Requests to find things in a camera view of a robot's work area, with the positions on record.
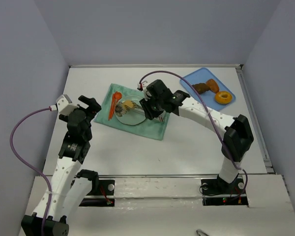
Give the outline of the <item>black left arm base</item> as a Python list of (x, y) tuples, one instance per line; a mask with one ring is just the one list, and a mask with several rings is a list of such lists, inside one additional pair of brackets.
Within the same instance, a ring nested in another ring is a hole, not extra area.
[(115, 180), (100, 179), (98, 187), (92, 188), (80, 203), (80, 207), (114, 207)]

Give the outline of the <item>green satin placemat cloth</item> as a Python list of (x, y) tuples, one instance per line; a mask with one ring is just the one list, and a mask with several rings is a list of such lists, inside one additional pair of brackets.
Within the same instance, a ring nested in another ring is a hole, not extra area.
[(108, 120), (108, 115), (110, 111), (111, 101), (112, 101), (112, 95), (114, 92), (120, 92), (122, 94), (122, 98), (129, 95), (137, 95), (140, 97), (144, 97), (144, 94), (140, 91), (127, 88), (122, 85), (118, 84), (110, 84), (105, 98), (101, 105), (101, 111), (95, 116), (94, 121), (99, 124), (106, 125), (111, 128), (115, 128), (118, 130), (122, 130), (134, 135), (142, 136), (149, 139), (154, 140), (163, 140), (165, 130), (167, 128), (167, 124), (169, 121), (169, 114), (164, 115), (164, 121), (158, 122), (155, 120), (149, 120), (146, 119), (142, 123), (138, 125), (126, 125), (121, 123), (117, 117), (114, 115), (111, 120)]

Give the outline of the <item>metal tongs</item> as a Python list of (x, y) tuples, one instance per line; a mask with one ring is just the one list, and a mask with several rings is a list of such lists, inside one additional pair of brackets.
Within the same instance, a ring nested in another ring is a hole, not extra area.
[[(136, 112), (136, 113), (141, 114), (144, 117), (146, 117), (145, 112), (141, 106), (139, 106), (137, 103), (135, 103), (133, 101), (131, 103), (132, 103), (132, 111), (133, 112)], [(164, 118), (162, 116), (158, 116), (158, 117), (154, 118), (154, 120), (158, 121), (158, 122), (163, 122)]]

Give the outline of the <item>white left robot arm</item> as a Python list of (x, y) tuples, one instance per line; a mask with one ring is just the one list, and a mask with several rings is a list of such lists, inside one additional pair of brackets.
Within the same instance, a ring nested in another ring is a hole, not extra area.
[(31, 215), (25, 215), (21, 227), (27, 236), (66, 236), (69, 233), (68, 217), (83, 198), (98, 188), (98, 172), (81, 168), (90, 149), (91, 121), (101, 110), (94, 98), (81, 95), (79, 101), (86, 108), (73, 104), (63, 94), (49, 107), (57, 111), (66, 122), (67, 133), (59, 151), (55, 171), (47, 190)]

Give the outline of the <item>orange plastic fork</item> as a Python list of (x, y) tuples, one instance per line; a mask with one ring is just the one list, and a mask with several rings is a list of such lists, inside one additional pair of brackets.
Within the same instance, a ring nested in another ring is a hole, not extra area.
[(108, 120), (111, 120), (111, 119), (112, 119), (113, 114), (114, 114), (114, 112), (115, 112), (116, 104), (117, 104), (117, 100), (114, 98), (114, 101), (113, 101), (113, 103), (112, 103), (112, 105), (111, 105), (111, 109), (110, 109), (110, 113), (109, 113), (109, 118), (108, 118)]

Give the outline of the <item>round yellow bun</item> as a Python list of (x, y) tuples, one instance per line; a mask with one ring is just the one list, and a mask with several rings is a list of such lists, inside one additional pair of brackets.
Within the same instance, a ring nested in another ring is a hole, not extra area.
[(123, 102), (123, 106), (126, 108), (126, 109), (134, 109), (135, 108), (135, 105), (134, 103), (131, 101), (131, 100), (125, 100)]

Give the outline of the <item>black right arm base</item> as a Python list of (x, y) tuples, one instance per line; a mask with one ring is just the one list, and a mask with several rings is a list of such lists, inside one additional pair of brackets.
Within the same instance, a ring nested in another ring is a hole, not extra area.
[(237, 178), (232, 184), (224, 184), (216, 178), (201, 180), (199, 192), (202, 195), (203, 206), (248, 206), (244, 181)]

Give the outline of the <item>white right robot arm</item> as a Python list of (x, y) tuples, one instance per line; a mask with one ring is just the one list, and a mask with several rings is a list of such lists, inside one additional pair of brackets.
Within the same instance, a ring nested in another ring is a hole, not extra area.
[(188, 93), (171, 90), (161, 81), (140, 81), (138, 90), (144, 93), (140, 100), (145, 117), (149, 120), (163, 113), (190, 119), (217, 134), (224, 160), (216, 179), (203, 183), (202, 193), (207, 196), (226, 195), (234, 187), (244, 155), (254, 141), (246, 116), (233, 117), (204, 106)]

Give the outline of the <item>blue plastic tray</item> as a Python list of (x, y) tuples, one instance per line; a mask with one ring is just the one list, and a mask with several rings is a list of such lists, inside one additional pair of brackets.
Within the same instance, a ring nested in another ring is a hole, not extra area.
[(236, 101), (235, 94), (229, 90), (227, 86), (225, 86), (209, 69), (207, 68), (200, 68), (186, 76), (184, 76), (185, 80), (190, 83), (191, 85), (198, 84), (198, 83), (205, 83), (209, 79), (213, 79), (219, 86), (220, 91), (227, 91), (232, 95), (232, 100), (229, 104), (222, 105), (215, 101), (215, 94), (211, 91), (207, 91), (201, 94), (201, 98), (205, 102), (205, 104), (217, 111), (224, 109), (224, 107), (231, 105)]

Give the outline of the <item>dark brown bread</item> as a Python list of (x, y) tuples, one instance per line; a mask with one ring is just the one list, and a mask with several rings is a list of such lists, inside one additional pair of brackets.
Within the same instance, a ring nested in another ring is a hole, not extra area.
[(196, 90), (198, 94), (203, 94), (207, 91), (210, 91), (210, 87), (205, 83), (198, 83), (192, 85), (192, 87)]

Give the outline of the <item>orange plastic knife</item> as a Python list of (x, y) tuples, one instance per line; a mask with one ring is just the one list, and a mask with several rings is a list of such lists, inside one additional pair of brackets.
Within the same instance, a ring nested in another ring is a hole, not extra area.
[(113, 93), (113, 95), (112, 95), (112, 101), (111, 101), (111, 106), (110, 106), (108, 120), (110, 120), (111, 117), (112, 117), (114, 101), (115, 101), (115, 93)]

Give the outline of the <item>orange plastic spoon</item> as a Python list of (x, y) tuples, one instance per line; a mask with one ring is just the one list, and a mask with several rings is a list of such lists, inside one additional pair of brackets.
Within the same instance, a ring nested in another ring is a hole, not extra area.
[(117, 100), (117, 102), (122, 98), (122, 94), (118, 91), (115, 92), (115, 99)]

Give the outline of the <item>orange-brown oblong bread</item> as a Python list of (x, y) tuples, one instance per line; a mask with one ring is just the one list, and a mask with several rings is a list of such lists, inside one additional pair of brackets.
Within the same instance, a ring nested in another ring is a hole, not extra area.
[(213, 93), (219, 92), (219, 86), (214, 79), (209, 79), (206, 81), (206, 85), (210, 88)]

